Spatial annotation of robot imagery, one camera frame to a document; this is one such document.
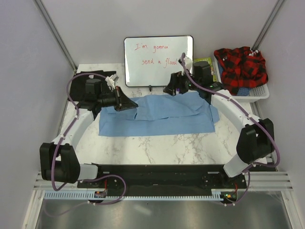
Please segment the light blue long sleeve shirt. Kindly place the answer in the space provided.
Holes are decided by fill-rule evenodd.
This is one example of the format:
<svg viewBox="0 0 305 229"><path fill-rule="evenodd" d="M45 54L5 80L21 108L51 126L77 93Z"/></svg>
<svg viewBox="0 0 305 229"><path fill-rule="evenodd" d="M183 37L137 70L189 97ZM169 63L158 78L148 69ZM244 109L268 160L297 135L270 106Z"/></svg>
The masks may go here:
<svg viewBox="0 0 305 229"><path fill-rule="evenodd" d="M100 112L99 135L107 137L183 135L215 132L218 110L197 92L176 96L146 95L132 99L137 108Z"/></svg>

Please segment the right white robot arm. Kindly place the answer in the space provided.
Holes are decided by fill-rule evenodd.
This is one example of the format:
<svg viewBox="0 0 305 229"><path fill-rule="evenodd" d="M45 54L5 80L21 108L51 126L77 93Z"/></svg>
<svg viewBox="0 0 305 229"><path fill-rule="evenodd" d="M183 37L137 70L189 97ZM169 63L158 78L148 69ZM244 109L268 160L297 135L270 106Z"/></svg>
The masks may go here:
<svg viewBox="0 0 305 229"><path fill-rule="evenodd" d="M228 188L235 183L236 176L258 165L259 159L274 152L273 122L248 113L224 89L222 83L215 82L211 75L204 74L201 66L196 66L194 72L190 73L192 61L185 59L179 63L183 70L171 74L163 91L172 96L190 90L197 91L202 99L224 114L239 132L236 155L223 166L223 173L218 176L219 184Z"/></svg>

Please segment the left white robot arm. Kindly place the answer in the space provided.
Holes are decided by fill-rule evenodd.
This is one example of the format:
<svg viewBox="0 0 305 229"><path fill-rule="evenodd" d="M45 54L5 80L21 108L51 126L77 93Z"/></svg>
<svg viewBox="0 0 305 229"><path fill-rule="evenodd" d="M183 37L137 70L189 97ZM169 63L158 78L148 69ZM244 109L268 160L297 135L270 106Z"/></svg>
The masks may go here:
<svg viewBox="0 0 305 229"><path fill-rule="evenodd" d="M88 79L84 86L84 98L75 104L76 115L52 142L40 146L41 176L52 183L75 183L88 180L93 187L101 187L105 177L98 172L97 165L80 164L75 153L80 139L93 123L101 109L113 107L115 111L137 108L137 103L128 98L119 86L116 86L116 75L106 77L109 92L102 92L100 79Z"/></svg>

